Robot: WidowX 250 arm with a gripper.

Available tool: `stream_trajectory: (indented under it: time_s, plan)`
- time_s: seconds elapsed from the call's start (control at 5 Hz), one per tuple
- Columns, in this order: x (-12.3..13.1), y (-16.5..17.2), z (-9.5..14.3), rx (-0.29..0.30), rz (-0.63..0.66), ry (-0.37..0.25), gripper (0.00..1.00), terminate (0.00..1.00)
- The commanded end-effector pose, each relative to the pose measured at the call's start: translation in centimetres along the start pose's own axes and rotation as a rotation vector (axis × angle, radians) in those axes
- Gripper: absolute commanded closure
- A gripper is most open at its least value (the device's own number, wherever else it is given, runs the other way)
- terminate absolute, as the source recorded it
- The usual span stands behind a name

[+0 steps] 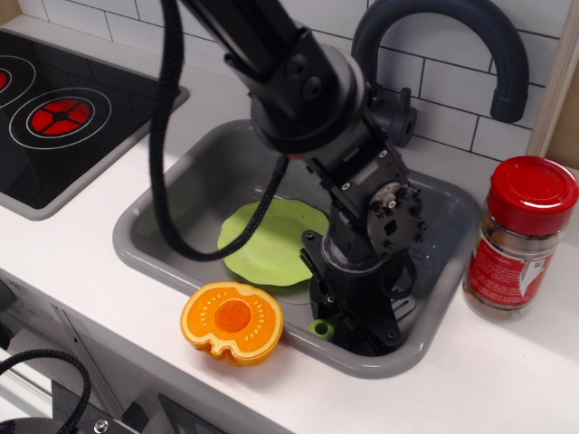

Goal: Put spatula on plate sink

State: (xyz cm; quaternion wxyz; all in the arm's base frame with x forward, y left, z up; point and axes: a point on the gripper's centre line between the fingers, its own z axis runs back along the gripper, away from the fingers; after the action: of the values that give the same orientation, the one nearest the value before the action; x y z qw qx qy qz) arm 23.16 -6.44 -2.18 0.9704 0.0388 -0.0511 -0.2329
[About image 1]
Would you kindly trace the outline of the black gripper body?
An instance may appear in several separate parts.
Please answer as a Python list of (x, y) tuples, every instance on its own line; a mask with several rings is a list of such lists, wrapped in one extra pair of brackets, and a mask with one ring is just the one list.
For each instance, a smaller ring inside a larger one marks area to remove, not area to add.
[(314, 231), (301, 235), (300, 257), (314, 273), (331, 286), (340, 315), (352, 318), (383, 345), (384, 355), (402, 344), (402, 332), (394, 318), (393, 300), (412, 294), (416, 267), (409, 250), (395, 253), (388, 261), (379, 259), (350, 264), (326, 236)]

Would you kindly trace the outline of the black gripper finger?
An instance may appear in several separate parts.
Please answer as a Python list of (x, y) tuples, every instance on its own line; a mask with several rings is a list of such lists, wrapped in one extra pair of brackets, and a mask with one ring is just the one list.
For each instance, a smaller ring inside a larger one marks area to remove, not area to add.
[(319, 273), (314, 273), (308, 284), (310, 307), (314, 319), (329, 319), (340, 315), (335, 294)]
[(384, 355), (382, 343), (347, 316), (340, 316), (336, 321), (334, 344), (352, 354), (372, 357)]

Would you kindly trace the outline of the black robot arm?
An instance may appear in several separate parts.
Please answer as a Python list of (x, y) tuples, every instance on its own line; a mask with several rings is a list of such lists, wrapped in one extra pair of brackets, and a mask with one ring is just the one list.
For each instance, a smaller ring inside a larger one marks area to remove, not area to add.
[(247, 86), (260, 139), (318, 176), (331, 199), (329, 227), (302, 234), (316, 319), (335, 343), (364, 356), (395, 351), (402, 334), (392, 303), (413, 290), (409, 249), (425, 222), (419, 191), (368, 107), (357, 63), (321, 45), (277, 1), (189, 1)]

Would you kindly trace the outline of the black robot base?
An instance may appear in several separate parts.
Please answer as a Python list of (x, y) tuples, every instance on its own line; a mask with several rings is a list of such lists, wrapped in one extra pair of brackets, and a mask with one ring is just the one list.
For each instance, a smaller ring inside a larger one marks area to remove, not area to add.
[(132, 404), (118, 419), (90, 404), (91, 380), (87, 368), (72, 354), (52, 349), (36, 349), (11, 355), (1, 362), (6, 373), (19, 363), (33, 359), (54, 359), (74, 367), (81, 377), (81, 393), (52, 383), (52, 416), (3, 420), (3, 433), (139, 433), (149, 423), (144, 410)]

